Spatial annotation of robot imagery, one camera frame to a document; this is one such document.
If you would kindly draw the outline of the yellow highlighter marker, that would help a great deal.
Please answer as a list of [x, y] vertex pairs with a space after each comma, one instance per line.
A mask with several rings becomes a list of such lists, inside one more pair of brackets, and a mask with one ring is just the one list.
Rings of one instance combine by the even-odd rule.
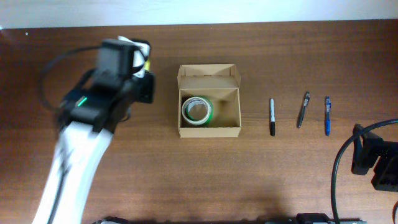
[[145, 71], [149, 71], [150, 70], [150, 60], [145, 62], [144, 69], [145, 69]]

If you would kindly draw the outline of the white masking tape roll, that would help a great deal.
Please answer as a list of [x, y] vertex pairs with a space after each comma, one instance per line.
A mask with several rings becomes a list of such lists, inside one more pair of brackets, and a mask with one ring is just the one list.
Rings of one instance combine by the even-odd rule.
[[[184, 105], [182, 105], [182, 116], [183, 119], [185, 120], [185, 112], [183, 110], [184, 108], [185, 108]], [[190, 110], [190, 114], [193, 116], [194, 119], [202, 119], [206, 115], [206, 108], [204, 105], [196, 105]]]

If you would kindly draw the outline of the green tape roll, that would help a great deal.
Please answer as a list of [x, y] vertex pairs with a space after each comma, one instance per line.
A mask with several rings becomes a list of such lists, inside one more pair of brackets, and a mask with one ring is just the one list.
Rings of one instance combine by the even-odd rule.
[[[200, 126], [203, 124], [208, 124], [211, 119], [213, 118], [213, 103], [210, 101], [209, 98], [205, 96], [193, 96], [189, 98], [184, 104], [184, 112], [185, 112], [185, 120], [194, 125]], [[190, 110], [196, 105], [204, 105], [206, 108], [206, 115], [202, 119], [194, 119], [193, 116], [190, 114]]]

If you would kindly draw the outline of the black and white marker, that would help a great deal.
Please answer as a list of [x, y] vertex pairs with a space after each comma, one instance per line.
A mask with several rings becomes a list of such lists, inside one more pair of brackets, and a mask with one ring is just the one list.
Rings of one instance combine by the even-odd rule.
[[275, 136], [275, 110], [274, 110], [273, 98], [269, 100], [269, 109], [270, 109], [270, 134], [271, 136]]

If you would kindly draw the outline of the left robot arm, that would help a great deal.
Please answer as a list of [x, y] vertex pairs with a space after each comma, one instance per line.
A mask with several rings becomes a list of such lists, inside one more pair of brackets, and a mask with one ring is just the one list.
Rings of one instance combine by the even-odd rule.
[[91, 49], [61, 54], [40, 74], [39, 99], [57, 115], [59, 132], [34, 223], [81, 223], [93, 177], [116, 126], [130, 118], [133, 103], [154, 100], [150, 43], [119, 36], [95, 47], [96, 66], [81, 76], [59, 106], [52, 106], [43, 90], [46, 74], [67, 56]]

